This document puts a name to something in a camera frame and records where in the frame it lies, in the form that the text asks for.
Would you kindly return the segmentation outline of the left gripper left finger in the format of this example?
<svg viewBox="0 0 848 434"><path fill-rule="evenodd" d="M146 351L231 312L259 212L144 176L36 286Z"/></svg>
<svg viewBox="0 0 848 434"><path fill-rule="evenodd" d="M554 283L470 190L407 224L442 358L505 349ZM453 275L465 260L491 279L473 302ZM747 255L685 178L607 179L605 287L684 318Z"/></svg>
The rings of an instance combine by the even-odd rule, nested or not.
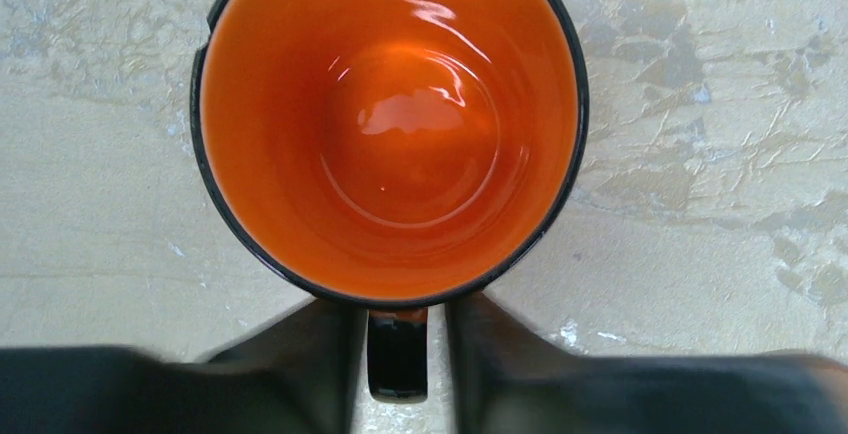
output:
<svg viewBox="0 0 848 434"><path fill-rule="evenodd" d="M316 300L206 359L119 346L1 353L5 433L347 433L363 311Z"/></svg>

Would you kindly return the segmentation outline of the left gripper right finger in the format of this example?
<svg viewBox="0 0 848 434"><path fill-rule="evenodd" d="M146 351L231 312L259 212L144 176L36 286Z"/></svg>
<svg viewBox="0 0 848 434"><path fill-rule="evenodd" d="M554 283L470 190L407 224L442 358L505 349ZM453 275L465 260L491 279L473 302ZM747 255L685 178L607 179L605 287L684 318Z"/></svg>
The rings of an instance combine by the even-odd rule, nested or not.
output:
<svg viewBox="0 0 848 434"><path fill-rule="evenodd" d="M482 294L449 303L461 433L843 433L847 368L808 354L570 353Z"/></svg>

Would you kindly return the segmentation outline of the orange mug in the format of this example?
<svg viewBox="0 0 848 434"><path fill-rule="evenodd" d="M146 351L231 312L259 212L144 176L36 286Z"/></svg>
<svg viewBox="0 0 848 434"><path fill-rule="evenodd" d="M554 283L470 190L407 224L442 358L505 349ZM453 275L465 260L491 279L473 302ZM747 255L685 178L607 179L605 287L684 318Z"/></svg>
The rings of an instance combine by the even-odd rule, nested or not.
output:
<svg viewBox="0 0 848 434"><path fill-rule="evenodd" d="M215 0L192 72L205 188L272 272L368 313L368 386L427 396L427 310L550 229L589 89L561 0Z"/></svg>

